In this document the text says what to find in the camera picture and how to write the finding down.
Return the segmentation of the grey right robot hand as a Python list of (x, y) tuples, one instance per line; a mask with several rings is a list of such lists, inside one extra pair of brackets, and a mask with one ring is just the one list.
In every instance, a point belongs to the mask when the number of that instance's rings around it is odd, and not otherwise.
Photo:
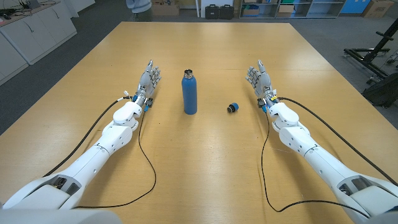
[(266, 68), (261, 60), (257, 61), (258, 68), (249, 67), (245, 79), (251, 84), (254, 89), (254, 94), (260, 98), (268, 107), (278, 103), (278, 99), (272, 87), (271, 78), (266, 72)]

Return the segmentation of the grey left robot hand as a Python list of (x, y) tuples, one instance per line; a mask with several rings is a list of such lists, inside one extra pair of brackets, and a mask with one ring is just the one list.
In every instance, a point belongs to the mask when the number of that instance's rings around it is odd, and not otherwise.
[(153, 66), (153, 60), (150, 60), (144, 73), (141, 75), (136, 91), (137, 100), (135, 103), (143, 107), (146, 99), (151, 98), (154, 94), (155, 88), (161, 78), (159, 68)]

